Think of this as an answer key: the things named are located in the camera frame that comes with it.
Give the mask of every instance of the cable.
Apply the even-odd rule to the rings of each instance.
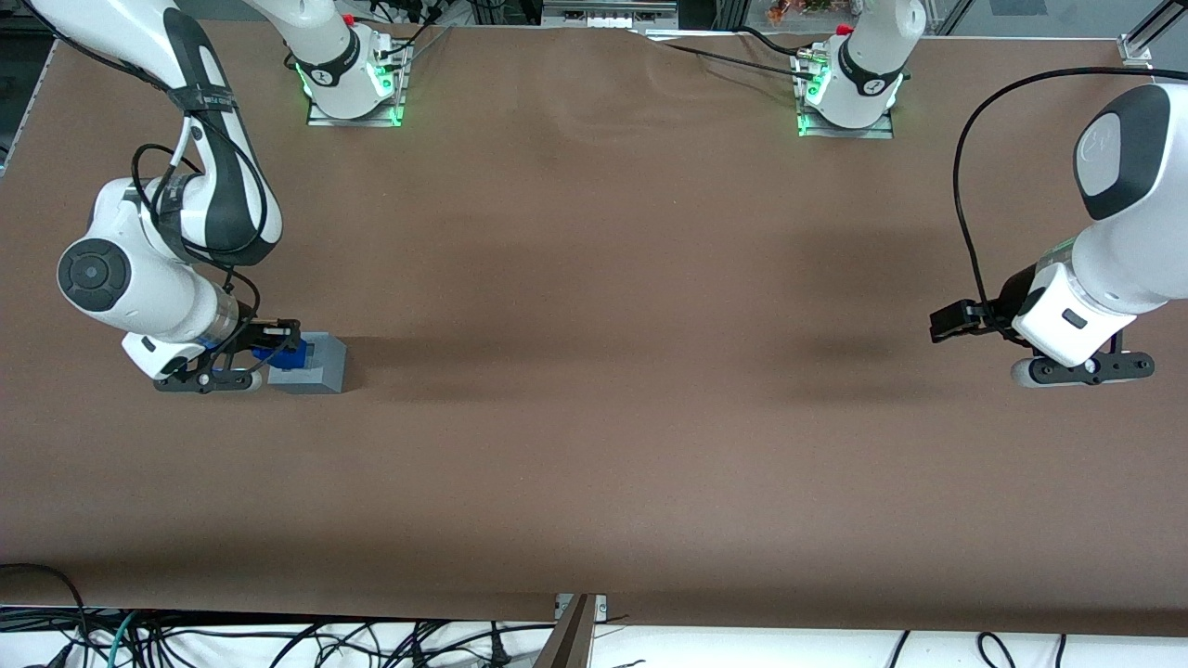
[[[541,630],[544,630],[544,629],[552,629],[552,628],[554,628],[554,624],[527,624],[527,625],[524,625],[524,626],[512,626],[512,628],[508,628],[508,629],[499,629],[497,631],[487,631],[485,634],[478,634],[478,635],[470,636],[468,638],[462,638],[460,641],[453,642],[453,643],[450,643],[450,644],[448,644],[448,645],[446,645],[443,648],[435,649],[435,650],[425,654],[424,658],[422,658],[421,661],[418,661],[418,662],[416,662],[416,663],[412,664],[412,668],[425,668],[426,666],[429,666],[430,661],[432,661],[434,658],[437,658],[438,656],[441,656],[443,654],[448,654],[448,653],[451,653],[451,651],[462,650],[463,645],[470,644],[474,641],[480,641],[482,638],[488,638],[488,637],[491,637],[493,635],[497,635],[497,634],[513,634],[516,631],[541,631]]]
[[[887,663],[887,668],[895,668],[896,664],[899,663],[899,653],[903,651],[903,645],[908,642],[908,636],[910,634],[911,630],[909,629],[899,635],[899,642],[895,643],[895,651],[891,653],[891,661]]]
[[[734,29],[732,32],[740,32],[740,33],[745,32],[746,34],[750,34],[750,36],[757,38],[759,42],[763,42],[763,45],[766,46],[767,49],[771,49],[772,51],[775,51],[777,53],[783,53],[785,56],[795,56],[796,52],[800,51],[801,49],[808,49],[809,46],[813,46],[813,43],[809,42],[804,46],[797,46],[796,49],[788,49],[785,46],[781,46],[779,44],[776,44],[775,42],[772,42],[771,39],[769,39],[766,34],[759,32],[758,30],[756,30],[756,29],[753,29],[753,27],[751,27],[748,25],[740,25],[737,29]]]
[[[0,563],[0,572],[2,571],[36,571],[38,573],[44,573],[51,575],[70,590],[70,598],[74,599],[75,606],[78,609],[78,632],[82,635],[83,650],[82,650],[82,664],[87,666],[87,660],[89,658],[90,648],[87,643],[90,642],[90,631],[87,629],[87,606],[82,603],[82,594],[78,593],[78,587],[70,581],[70,578],[65,573],[53,568],[51,566],[45,566],[43,563]]]
[[[1055,668],[1062,668],[1064,663],[1064,645],[1068,644],[1068,634],[1061,634],[1060,641],[1056,642],[1056,661],[1053,662]]]
[[[740,59],[740,58],[732,58],[731,56],[723,56],[721,53],[712,53],[709,51],[702,51],[701,49],[693,49],[693,48],[689,48],[689,46],[682,46],[680,44],[671,44],[669,42],[665,42],[664,45],[669,46],[671,49],[676,49],[677,51],[684,51],[687,53],[696,53],[697,56],[706,56],[707,58],[715,58],[715,59],[723,61],[723,62],[727,62],[727,63],[734,63],[735,65],[744,65],[744,67],[748,67],[748,68],[754,68],[757,70],[765,70],[765,71],[772,71],[772,73],[776,73],[776,74],[783,74],[783,75],[791,76],[794,78],[804,78],[804,80],[813,78],[813,75],[810,75],[809,73],[785,70],[785,69],[782,69],[782,68],[773,68],[771,65],[763,65],[763,64],[759,64],[759,63],[752,63],[751,61],[744,61],[744,59]]]
[[[377,7],[379,8],[380,12],[384,12],[384,15],[387,18],[387,23],[390,23],[390,24],[394,24],[396,23],[394,20],[392,20],[392,14],[387,13],[387,7],[385,7],[383,2],[378,2],[377,0],[372,0],[372,2],[371,2],[371,13],[372,13],[372,15],[375,15],[375,8]]]
[[[115,668],[115,655],[120,647],[120,641],[124,639],[124,635],[128,632],[128,625],[132,624],[132,618],[135,616],[135,610],[128,612],[128,615],[124,618],[124,622],[120,622],[120,628],[115,630],[115,637],[112,638],[112,654],[107,655],[107,668]]]
[[[379,57],[380,58],[387,58],[388,56],[394,56],[396,53],[399,53],[400,51],[404,51],[409,46],[412,46],[412,43],[416,42],[418,37],[421,37],[421,33],[424,32],[425,29],[429,27],[429,26],[431,26],[431,25],[434,25],[432,20],[425,20],[425,23],[421,24],[421,27],[417,29],[417,32],[413,32],[412,37],[410,37],[407,40],[405,40],[404,44],[400,44],[399,46],[397,46],[396,49],[392,49],[390,51],[380,51],[379,52]]]
[[[1010,668],[1015,668],[1015,657],[1011,656],[1010,651],[1007,651],[1006,644],[1003,643],[1001,638],[999,638],[994,634],[991,634],[990,631],[982,631],[978,634],[978,656],[981,657],[982,663],[985,663],[990,668],[1001,668],[999,664],[991,661],[988,656],[986,656],[986,645],[985,645],[986,638],[990,638],[994,641],[996,644],[998,644],[998,649],[1001,650],[1003,656],[1006,657],[1007,666],[1010,666]]]
[[[1064,76],[1085,76],[1085,75],[1118,75],[1118,76],[1144,76],[1144,77],[1163,77],[1174,78],[1177,81],[1188,81],[1188,73],[1178,70],[1164,70],[1164,69],[1150,69],[1150,70],[1132,70],[1126,68],[1066,68],[1059,70],[1049,70],[1040,74],[1031,75],[1029,77],[1020,78],[1015,83],[1010,83],[998,89],[993,95],[978,105],[973,114],[969,115],[969,120],[966,121],[965,127],[961,130],[961,137],[958,139],[956,151],[953,155],[953,204],[956,208],[958,225],[961,227],[961,237],[965,239],[966,251],[969,254],[969,266],[973,270],[973,281],[978,288],[978,298],[981,302],[981,309],[985,313],[986,321],[990,323],[991,330],[998,332],[1003,339],[1011,341],[1012,344],[1018,344],[1020,346],[1031,347],[1030,344],[1019,339],[1018,336],[1011,334],[1003,327],[1003,323],[998,321],[998,316],[993,314],[990,308],[990,298],[986,296],[986,284],[981,277],[981,266],[978,264],[978,251],[974,248],[973,238],[969,234],[969,225],[966,222],[965,207],[961,204],[961,157],[965,153],[966,139],[969,137],[969,131],[973,128],[974,122],[981,116],[991,105],[997,102],[1003,96],[1007,95],[1012,90],[1018,90],[1024,86],[1030,86],[1040,81],[1047,81],[1049,78],[1059,78]]]
[[[321,623],[310,624],[309,626],[305,628],[304,631],[293,636],[287,643],[285,643],[285,647],[280,648],[280,651],[277,654],[276,658],[272,660],[272,663],[268,663],[268,668],[277,668],[277,664],[280,663],[280,660],[284,658],[286,654],[292,651],[292,649],[297,647],[297,643],[308,638],[310,635],[316,632],[324,624]]]

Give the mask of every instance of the end effector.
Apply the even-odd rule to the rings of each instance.
[[[1188,87],[1148,84],[1104,108],[1076,144],[1076,183],[1093,225],[1018,272],[997,300],[933,314],[934,342],[998,332],[1032,347],[1024,385],[1099,384],[1154,373],[1120,349],[1137,316],[1188,297]],[[1112,342],[1110,351],[1100,353]]]

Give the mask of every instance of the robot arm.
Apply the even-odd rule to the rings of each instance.
[[[903,65],[928,15],[920,0],[866,0],[851,34],[826,42],[828,73],[807,97],[829,122],[846,128],[874,125],[903,83]]]
[[[392,38],[362,24],[347,25],[334,0],[244,0],[280,32],[297,61],[309,96],[327,115],[362,116],[391,97]]]
[[[192,140],[206,169],[141,183],[143,194],[131,178],[105,185],[86,237],[59,260],[63,295],[128,332],[124,348],[158,382],[211,351],[245,349],[230,344],[259,333],[254,307],[191,263],[260,261],[280,239],[280,210],[206,33],[170,0],[33,0],[32,8],[67,38],[154,77],[185,118],[175,160]]]
[[[1154,373],[1143,353],[1111,346],[1121,329],[1188,298],[1188,86],[1146,84],[1110,102],[1081,133],[1075,176],[1094,222],[1016,273],[990,314],[971,301],[933,314],[933,340],[1009,323],[1041,355],[1012,373],[1025,386],[1129,380]]]

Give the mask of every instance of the black cable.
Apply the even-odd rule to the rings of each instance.
[[[1060,641],[1056,642],[1056,661],[1053,663],[1055,668],[1061,668],[1064,663],[1066,644],[1068,644],[1068,634],[1061,634]]]
[[[1003,643],[1001,638],[999,638],[994,634],[991,634],[990,631],[982,631],[978,634],[978,656],[981,657],[982,663],[985,663],[990,668],[1001,668],[998,663],[994,663],[993,661],[990,660],[988,656],[986,656],[986,645],[985,645],[986,638],[990,638],[994,641],[996,644],[998,644],[998,649],[1001,650],[1003,656],[1006,657],[1007,666],[1010,666],[1010,668],[1015,668],[1015,657],[1011,656],[1010,651],[1007,651],[1006,644]]]
[[[438,656],[441,656],[443,654],[449,654],[451,651],[459,651],[459,650],[461,650],[463,648],[463,645],[470,644],[474,641],[480,641],[482,638],[488,638],[488,637],[491,637],[494,634],[514,634],[517,631],[539,631],[539,630],[552,629],[552,628],[554,628],[554,624],[527,624],[527,625],[524,625],[524,626],[511,626],[511,628],[506,628],[506,629],[499,629],[497,631],[487,631],[487,632],[484,632],[484,634],[478,634],[478,635],[470,636],[468,638],[462,638],[460,641],[453,642],[453,643],[450,643],[450,644],[448,644],[448,645],[446,645],[443,648],[438,648],[438,649],[435,649],[432,651],[429,651],[428,654],[425,654],[424,658],[422,658],[417,663],[413,663],[412,668],[425,668],[426,666],[429,666],[429,662],[432,661],[434,658],[437,658]]]
[[[399,53],[400,51],[404,51],[409,46],[412,46],[412,43],[416,42],[418,37],[421,37],[421,33],[424,32],[425,29],[429,27],[429,26],[431,26],[431,25],[434,25],[434,21],[426,19],[425,23],[421,24],[421,27],[417,29],[417,32],[413,32],[412,37],[410,37],[409,39],[406,39],[404,42],[404,44],[400,44],[396,49],[391,49],[388,51],[380,51],[379,52],[379,57],[380,58],[387,58],[388,56],[394,56],[394,55]]]
[[[372,14],[375,13],[375,7],[379,7],[379,11],[384,12],[384,17],[387,18],[387,23],[390,23],[390,24],[396,23],[392,19],[392,14],[387,13],[387,7],[385,7],[383,2],[374,2],[374,1],[372,2]]]
[[[1031,347],[1030,344],[1019,339],[1018,336],[1011,334],[1003,327],[1003,323],[998,321],[990,308],[990,298],[986,296],[986,284],[981,277],[981,266],[978,264],[978,251],[974,248],[973,238],[969,234],[969,226],[966,222],[965,208],[961,204],[961,157],[965,153],[966,138],[969,136],[969,131],[973,128],[974,122],[981,116],[991,105],[997,102],[1003,96],[1007,95],[1012,90],[1018,90],[1024,86],[1030,86],[1040,81],[1047,81],[1049,78],[1059,78],[1064,76],[1085,76],[1085,75],[1118,75],[1118,76],[1143,76],[1143,77],[1163,77],[1174,78],[1177,81],[1188,81],[1188,73],[1178,70],[1164,70],[1164,69],[1150,69],[1150,70],[1133,70],[1126,68],[1102,68],[1102,67],[1091,67],[1091,68],[1066,68],[1059,70],[1049,70],[1040,74],[1031,75],[1029,77],[1020,78],[1015,83],[1010,83],[998,89],[993,95],[987,97],[978,108],[974,109],[973,114],[969,115],[969,120],[966,121],[965,127],[961,130],[961,137],[958,139],[956,151],[953,156],[953,204],[958,213],[958,225],[961,226],[961,235],[965,238],[966,251],[969,253],[969,266],[973,269],[973,281],[978,288],[978,298],[981,302],[981,309],[985,313],[986,321],[990,323],[991,330],[998,332],[1003,339],[1011,341],[1012,344],[1018,344],[1020,346]]]
[[[804,46],[797,46],[796,49],[788,49],[786,46],[781,46],[779,44],[776,44],[775,42],[769,39],[766,34],[759,32],[758,30],[748,25],[740,25],[737,29],[734,29],[733,32],[745,32],[757,38],[759,42],[763,42],[763,45],[766,46],[767,49],[771,49],[772,51],[777,53],[783,53],[785,56],[795,56],[796,52],[800,51],[801,49],[808,49],[809,46],[813,46],[813,43],[809,42]]]
[[[285,643],[285,647],[280,648],[280,651],[277,653],[277,656],[272,660],[272,663],[268,663],[268,668],[277,668],[277,664],[280,663],[280,660],[284,658],[286,654],[289,654],[290,651],[292,651],[292,649],[295,647],[297,647],[297,644],[299,642],[302,642],[303,639],[310,637],[311,635],[314,635],[315,632],[317,632],[317,630],[321,629],[324,625],[326,624],[322,624],[322,623],[310,624],[309,626],[305,628],[304,631],[302,631],[302,632],[297,634],[296,636],[293,636],[287,643]]]
[[[139,149],[137,149],[137,151],[140,153],[140,156],[143,156],[144,153],[146,153],[148,151],[160,151],[163,153],[168,153],[170,156],[173,155],[173,150],[172,149],[170,149],[169,146],[163,146],[160,144],[143,144]],[[134,153],[132,159],[135,160],[139,156],[137,156]],[[182,156],[182,162],[185,163],[185,166],[188,166],[191,170],[194,170],[195,174],[202,174],[202,170],[198,169],[198,165],[194,164],[190,160],[190,158],[187,158],[185,156]]]
[[[712,53],[709,51],[702,51],[701,49],[693,49],[690,46],[682,46],[680,44],[672,44],[670,42],[665,42],[664,45],[665,46],[670,46],[672,49],[676,49],[677,51],[684,51],[687,53],[696,53],[697,56],[706,56],[707,58],[715,58],[715,59],[723,61],[723,62],[727,62],[727,63],[734,63],[735,65],[744,65],[744,67],[747,67],[747,68],[754,68],[757,70],[764,70],[764,71],[771,71],[771,73],[776,73],[776,74],[783,74],[783,75],[786,75],[786,76],[791,76],[794,78],[804,78],[804,80],[813,78],[813,75],[810,75],[809,73],[785,70],[785,69],[782,69],[782,68],[773,68],[771,65],[763,65],[763,64],[759,64],[759,63],[752,63],[751,61],[744,61],[741,58],[733,58],[731,56],[723,56],[721,53]]]
[[[90,648],[88,647],[88,643],[90,642],[90,631],[87,628],[87,606],[82,603],[82,594],[78,593],[78,587],[76,587],[75,584],[70,581],[70,578],[68,578],[65,573],[58,571],[57,568],[53,568],[51,566],[45,566],[44,563],[29,563],[29,562],[0,563],[0,571],[33,571],[37,573],[44,573],[46,575],[57,579],[63,585],[65,585],[68,590],[70,590],[70,598],[74,599],[75,606],[78,609],[78,632],[80,635],[82,635],[82,639],[84,641],[82,650],[82,664],[87,666],[87,660],[89,658],[88,654],[90,651]]]
[[[887,668],[895,668],[899,663],[899,654],[903,651],[903,645],[908,642],[908,636],[911,630],[906,630],[899,635],[899,641],[895,643],[895,651],[891,653],[891,661],[887,663]]]

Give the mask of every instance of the table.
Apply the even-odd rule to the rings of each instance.
[[[178,120],[58,49],[0,182],[5,561],[140,607],[535,619],[599,591],[636,623],[1188,631],[1188,310],[1132,327],[1159,370],[1126,386],[1025,391],[1013,346],[928,340],[973,296],[965,119],[1111,42],[925,39],[896,139],[846,141],[797,137],[786,78],[612,30],[455,30],[404,127],[308,128],[266,24],[208,30],[285,214],[261,314],[342,338],[349,391],[160,395],[58,295],[95,193]],[[1088,223],[1073,144],[1133,84],[986,114],[993,289]]]

